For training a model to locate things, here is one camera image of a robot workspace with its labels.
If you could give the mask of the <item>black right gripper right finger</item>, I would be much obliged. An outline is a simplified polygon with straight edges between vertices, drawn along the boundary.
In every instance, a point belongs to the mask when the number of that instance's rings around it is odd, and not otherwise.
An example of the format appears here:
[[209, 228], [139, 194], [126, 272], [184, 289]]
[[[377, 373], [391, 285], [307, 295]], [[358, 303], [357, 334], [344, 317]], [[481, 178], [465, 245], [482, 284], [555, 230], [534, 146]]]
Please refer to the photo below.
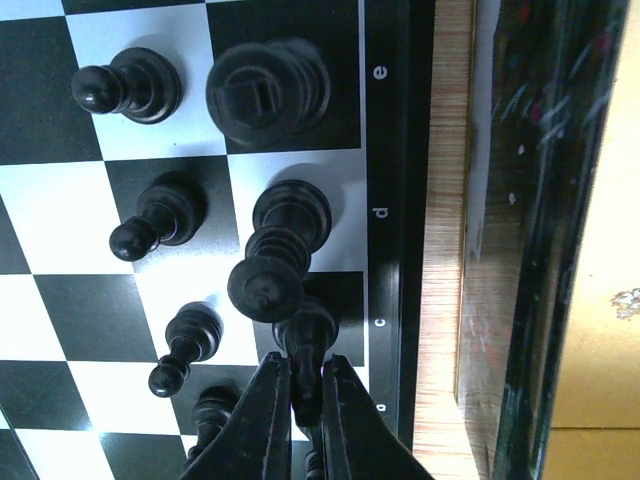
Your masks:
[[322, 437], [328, 479], [430, 479], [380, 416], [348, 359], [334, 354], [322, 379]]

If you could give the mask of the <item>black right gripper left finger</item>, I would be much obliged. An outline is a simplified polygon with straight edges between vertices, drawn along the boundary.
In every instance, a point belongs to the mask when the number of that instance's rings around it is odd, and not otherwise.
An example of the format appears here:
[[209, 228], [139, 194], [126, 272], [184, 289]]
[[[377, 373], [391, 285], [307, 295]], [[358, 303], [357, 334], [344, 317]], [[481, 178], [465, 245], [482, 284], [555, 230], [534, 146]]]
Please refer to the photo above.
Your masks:
[[267, 354], [222, 431], [183, 479], [288, 479], [291, 475], [291, 363]]

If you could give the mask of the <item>black piece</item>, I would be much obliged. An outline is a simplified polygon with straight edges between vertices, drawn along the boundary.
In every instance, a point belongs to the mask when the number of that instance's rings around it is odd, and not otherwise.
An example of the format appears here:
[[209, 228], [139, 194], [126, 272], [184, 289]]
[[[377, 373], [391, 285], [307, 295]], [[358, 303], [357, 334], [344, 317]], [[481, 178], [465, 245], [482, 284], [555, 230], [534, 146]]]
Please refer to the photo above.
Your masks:
[[307, 296], [289, 319], [272, 326], [273, 338], [291, 361], [291, 403], [295, 423], [311, 441], [306, 477], [325, 477], [322, 440], [322, 368], [335, 343], [339, 324], [322, 302]]

